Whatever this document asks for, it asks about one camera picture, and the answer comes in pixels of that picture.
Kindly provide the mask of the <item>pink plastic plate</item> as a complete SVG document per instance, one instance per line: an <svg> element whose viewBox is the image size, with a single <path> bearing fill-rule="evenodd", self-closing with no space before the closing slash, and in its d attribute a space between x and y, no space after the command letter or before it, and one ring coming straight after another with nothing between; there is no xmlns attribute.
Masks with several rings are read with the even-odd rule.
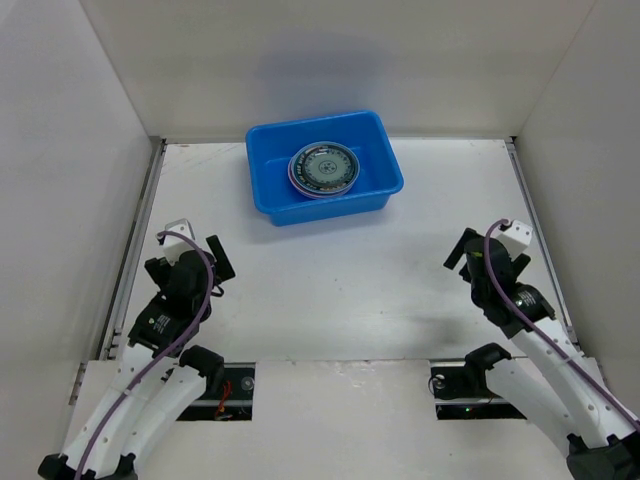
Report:
<svg viewBox="0 0 640 480"><path fill-rule="evenodd" d="M287 167L287 178L294 191L311 199L335 198L344 195L356 180L356 177L351 174L335 181L312 179L304 172L302 163L294 159Z"/></svg>

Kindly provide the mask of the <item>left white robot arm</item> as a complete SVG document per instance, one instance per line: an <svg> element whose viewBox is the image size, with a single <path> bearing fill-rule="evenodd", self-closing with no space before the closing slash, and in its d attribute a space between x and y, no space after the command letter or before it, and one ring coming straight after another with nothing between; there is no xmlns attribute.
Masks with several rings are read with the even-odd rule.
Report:
<svg viewBox="0 0 640 480"><path fill-rule="evenodd" d="M165 228L161 258L145 262L157 293L137 315L116 374L79 434L44 457L43 479L135 479L157 441L202 395L225 381L221 355L192 340L235 271L215 235L200 248Z"/></svg>

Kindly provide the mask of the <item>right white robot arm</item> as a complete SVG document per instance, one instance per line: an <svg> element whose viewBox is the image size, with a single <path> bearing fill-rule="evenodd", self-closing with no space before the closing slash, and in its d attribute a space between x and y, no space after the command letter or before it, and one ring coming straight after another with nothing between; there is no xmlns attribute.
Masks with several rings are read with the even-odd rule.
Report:
<svg viewBox="0 0 640 480"><path fill-rule="evenodd" d="M575 479L636 479L638 416L589 372L544 295L519 279L531 260L525 251L532 237L519 221L499 220L485 234L467 228L444 266L458 270L472 303L543 379L489 343L452 372L433 371L430 389L440 400L506 400L556 446Z"/></svg>

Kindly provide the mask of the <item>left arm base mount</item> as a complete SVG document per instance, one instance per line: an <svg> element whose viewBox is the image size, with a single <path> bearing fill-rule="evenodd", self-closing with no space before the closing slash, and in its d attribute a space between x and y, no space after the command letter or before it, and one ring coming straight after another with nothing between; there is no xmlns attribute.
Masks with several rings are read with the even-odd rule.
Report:
<svg viewBox="0 0 640 480"><path fill-rule="evenodd" d="M228 363L224 376L211 385L178 417L179 422L251 421L255 392L255 363Z"/></svg>

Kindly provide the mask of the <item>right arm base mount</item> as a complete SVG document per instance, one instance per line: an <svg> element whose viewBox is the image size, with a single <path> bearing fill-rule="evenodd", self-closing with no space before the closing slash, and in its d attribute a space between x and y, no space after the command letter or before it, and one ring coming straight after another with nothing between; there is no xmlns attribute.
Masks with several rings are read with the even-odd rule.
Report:
<svg viewBox="0 0 640 480"><path fill-rule="evenodd" d="M525 420L513 405L466 377L463 362L430 364L428 388L434 397L436 418L441 421Z"/></svg>

